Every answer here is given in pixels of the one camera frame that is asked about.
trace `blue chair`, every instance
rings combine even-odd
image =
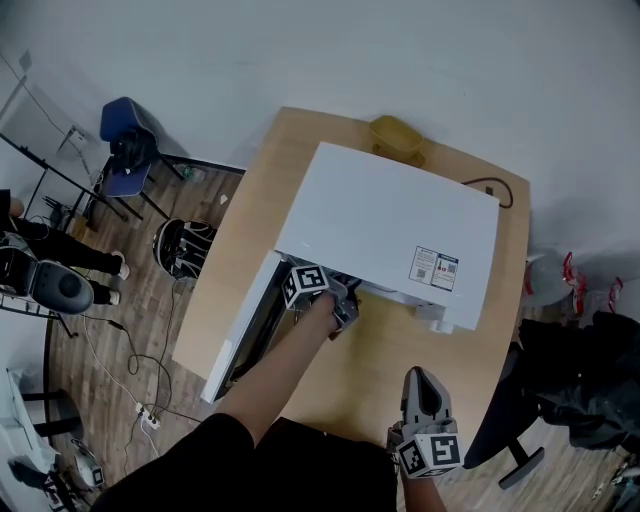
[[[158,139],[151,129],[151,124],[145,117],[140,106],[131,98],[123,97],[117,100],[107,103],[102,107],[102,119],[100,121],[100,138],[106,142],[115,142],[118,140],[120,134],[125,132],[133,132],[138,130],[145,130],[151,134],[155,140],[156,148],[158,146]],[[184,179],[182,175],[171,165],[164,155],[157,151],[158,160],[162,161],[171,171],[178,176],[181,180]],[[166,220],[169,220],[169,216],[164,213],[160,207],[155,204],[147,194],[144,193],[143,187],[147,178],[150,181],[154,181],[149,176],[151,167],[156,162],[150,162],[149,164],[142,165],[136,169],[132,169],[130,173],[125,172],[112,172],[109,173],[105,180],[104,194],[108,197],[113,197],[124,208],[126,208],[133,215],[142,220],[139,213],[133,210],[127,203],[125,203],[123,197],[131,197],[139,195],[144,199],[155,211],[162,215]]]

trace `black shirt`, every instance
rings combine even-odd
[[[106,510],[396,510],[385,451],[279,419],[254,449],[235,418],[214,414],[159,459],[106,490]]]
[[[0,231],[19,233],[26,240],[37,240],[47,234],[48,230],[44,224],[36,224],[13,216],[9,218],[10,209],[11,191],[7,189],[0,189]]]

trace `wooden table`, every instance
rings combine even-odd
[[[321,141],[361,151],[372,146],[363,121],[282,108],[229,205],[173,355],[205,379]],[[529,233],[529,183],[435,142],[427,141],[422,152],[424,168],[431,172],[457,181],[496,176],[513,191],[513,207],[500,210],[477,330],[435,334],[414,319],[411,309],[361,293],[360,318],[337,340],[325,343],[283,415],[332,434],[382,444],[387,428],[400,419],[405,374],[422,366],[449,390],[468,447],[493,395],[516,321]],[[478,188],[487,185],[503,203],[508,201],[498,184],[480,183]]]

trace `office chair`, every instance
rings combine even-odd
[[[156,146],[155,158],[136,169],[131,169],[130,173],[126,173],[121,169],[111,169],[105,180],[104,193],[108,197],[116,198],[124,208],[142,220],[140,214],[122,200],[123,197],[139,195],[165,220],[169,220],[169,216],[145,194],[143,187],[147,178],[153,181],[153,178],[149,176],[149,171],[158,160],[163,162],[181,180],[184,179],[183,176],[157,149],[158,139],[151,129],[151,124],[136,102],[131,98],[122,97],[102,107],[102,118],[100,120],[100,138],[102,140],[109,143],[116,142],[121,134],[136,131],[144,131],[153,137]]]
[[[30,300],[51,312],[79,315],[93,304],[93,288],[75,270],[52,260],[38,261],[17,247],[0,247],[0,294]]]
[[[522,393],[518,366],[523,355],[520,345],[512,342],[489,408],[464,460],[464,468],[472,469],[509,448],[517,467],[498,482],[503,490],[522,480],[544,458],[544,448],[529,456],[518,441],[538,418],[537,401]]]

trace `black cable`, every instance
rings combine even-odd
[[[127,335],[127,340],[129,341],[129,347],[131,347],[131,355],[129,355],[128,359],[127,359],[127,371],[129,372],[129,375],[134,376],[138,374],[138,371],[140,370],[140,363],[138,362],[138,358],[140,359],[149,359],[151,361],[153,361],[154,363],[156,363],[158,365],[158,379],[160,379],[160,370],[164,370],[164,373],[167,376],[167,382],[169,384],[169,397],[167,400],[167,405],[166,407],[162,407],[162,409],[165,409],[167,407],[169,407],[171,405],[171,400],[173,399],[173,388],[171,385],[171,374],[169,373],[169,370],[167,370],[167,367],[164,366],[158,359],[156,359],[153,356],[148,356],[146,354],[139,354],[138,352],[136,352],[136,349],[133,345],[133,340],[131,339],[131,334],[129,333],[129,331],[127,330],[127,328],[122,325],[119,324],[118,322],[116,322],[115,320],[110,320],[108,318],[98,318],[98,317],[94,317],[94,316],[89,316],[89,315],[82,315],[85,318],[90,318],[91,320],[98,320],[101,322],[107,322],[111,327],[115,327],[116,329],[120,330],[120,331],[124,331],[124,333]],[[131,362],[134,361],[136,362],[136,367],[135,370],[131,369]],[[158,395],[156,394],[156,405],[158,402]]]
[[[495,176],[488,176],[486,178],[476,178],[475,180],[463,181],[462,184],[473,185],[474,183],[481,183],[483,181],[495,181],[496,183],[500,183],[501,185],[504,185],[504,187],[507,189],[507,192],[509,193],[509,204],[504,205],[500,203],[500,208],[504,208],[506,210],[513,206],[513,192],[511,191],[511,187],[506,181],[504,181],[501,178],[496,178]]]
[[[150,405],[153,405],[153,404],[144,404],[144,407],[147,408]],[[188,420],[195,421],[196,423],[202,423],[202,421],[203,421],[203,420],[199,420],[197,418],[194,418],[193,416],[188,416],[186,414],[182,414],[181,412],[172,411],[171,409],[167,409],[166,407],[162,407],[161,405],[158,405],[158,408],[162,409],[165,412],[168,412],[169,414],[174,414],[176,416],[180,416],[181,418],[186,418]]]
[[[140,418],[142,418],[142,413],[140,413],[140,414],[138,414],[138,416],[136,416],[136,421],[134,421],[133,425],[131,425],[131,435],[129,436],[129,442],[124,445],[124,464],[122,465],[122,469],[124,471],[124,476],[127,476],[127,460],[129,459],[129,454],[127,453],[127,448],[129,448],[129,445],[131,443],[133,443],[133,431],[135,430],[136,425],[138,424],[138,420],[140,420]]]
[[[87,167],[87,162],[85,162],[84,160],[84,156],[82,155],[82,153],[80,152],[80,150],[76,147],[76,145],[71,142],[69,139],[67,139],[67,135],[66,133],[64,133],[64,131],[56,124],[53,122],[53,120],[51,119],[51,117],[49,117],[49,114],[47,114],[47,111],[44,109],[44,107],[42,105],[40,105],[40,103],[38,103],[38,100],[35,98],[35,96],[33,94],[31,94],[31,91],[29,90],[29,88],[24,85],[24,82],[22,81],[22,78],[20,78],[18,76],[18,73],[16,73],[16,71],[13,69],[13,67],[11,66],[11,64],[9,64],[9,61],[5,58],[4,55],[2,55],[2,53],[0,53],[0,59],[2,59],[4,61],[4,63],[7,65],[7,67],[11,70],[11,73],[13,73],[13,76],[16,77],[16,80],[18,80],[18,83],[22,86],[22,88],[27,92],[27,94],[31,97],[31,99],[33,100],[33,102],[38,106],[38,108],[40,110],[42,110],[42,113],[45,115],[45,117],[49,120],[49,122],[51,123],[51,126],[53,126],[56,130],[58,130],[65,138],[65,140],[71,144],[73,146],[73,149],[76,150],[76,152],[78,153],[78,156],[80,157],[80,160],[82,161],[82,166],[84,167],[85,172],[87,173],[87,175],[89,176],[89,178],[91,178],[91,172],[89,171],[89,167]]]
[[[171,312],[169,313],[169,325],[167,325],[167,333],[164,339],[164,347],[162,348],[162,354],[160,355],[160,362],[158,363],[161,366],[162,366],[162,360],[164,359],[164,356],[167,353],[167,347],[169,346],[169,335],[171,334],[171,324],[173,323],[173,313],[176,307],[174,293],[175,293],[176,284],[178,284],[179,282],[180,281],[176,279],[171,285]],[[153,409],[151,410],[151,416],[156,416],[156,408],[158,407],[159,394],[160,394],[160,372],[158,371],[158,382],[156,384],[156,400],[155,400],[155,403],[153,404]],[[172,398],[171,395],[169,395],[169,400],[167,401],[167,407],[171,405],[171,398]]]

